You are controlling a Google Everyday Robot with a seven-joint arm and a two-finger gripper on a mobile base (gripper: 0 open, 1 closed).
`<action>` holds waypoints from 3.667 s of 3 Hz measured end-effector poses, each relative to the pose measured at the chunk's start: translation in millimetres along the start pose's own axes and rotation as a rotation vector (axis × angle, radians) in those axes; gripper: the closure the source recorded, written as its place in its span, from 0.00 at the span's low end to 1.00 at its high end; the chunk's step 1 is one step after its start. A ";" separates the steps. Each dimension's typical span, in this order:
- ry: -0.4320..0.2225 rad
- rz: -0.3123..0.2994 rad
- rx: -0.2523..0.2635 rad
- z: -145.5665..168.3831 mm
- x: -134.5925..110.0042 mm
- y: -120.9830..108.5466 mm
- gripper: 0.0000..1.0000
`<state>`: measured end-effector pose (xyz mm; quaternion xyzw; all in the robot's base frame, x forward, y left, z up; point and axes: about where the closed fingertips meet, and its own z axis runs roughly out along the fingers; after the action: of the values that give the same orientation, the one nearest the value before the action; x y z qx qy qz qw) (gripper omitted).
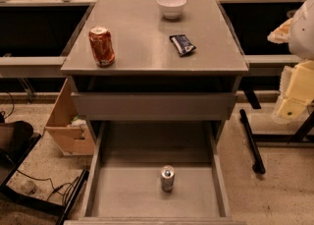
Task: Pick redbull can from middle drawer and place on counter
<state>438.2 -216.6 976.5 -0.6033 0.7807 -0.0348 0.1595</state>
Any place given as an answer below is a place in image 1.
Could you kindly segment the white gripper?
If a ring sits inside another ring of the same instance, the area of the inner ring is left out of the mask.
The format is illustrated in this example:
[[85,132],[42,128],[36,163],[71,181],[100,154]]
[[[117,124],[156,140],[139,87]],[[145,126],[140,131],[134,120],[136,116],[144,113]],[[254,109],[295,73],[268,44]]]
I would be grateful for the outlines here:
[[314,100],[314,61],[285,66],[280,79],[280,95],[272,118],[286,124],[297,119]]

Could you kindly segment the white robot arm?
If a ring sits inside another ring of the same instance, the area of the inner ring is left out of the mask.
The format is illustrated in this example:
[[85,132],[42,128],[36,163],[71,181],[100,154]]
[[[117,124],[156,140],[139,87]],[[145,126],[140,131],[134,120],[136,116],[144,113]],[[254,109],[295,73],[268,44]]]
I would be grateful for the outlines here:
[[298,118],[314,100],[314,0],[306,0],[267,39],[287,43],[289,52],[301,59],[293,68],[285,66],[281,74],[272,115],[275,122],[284,124]]

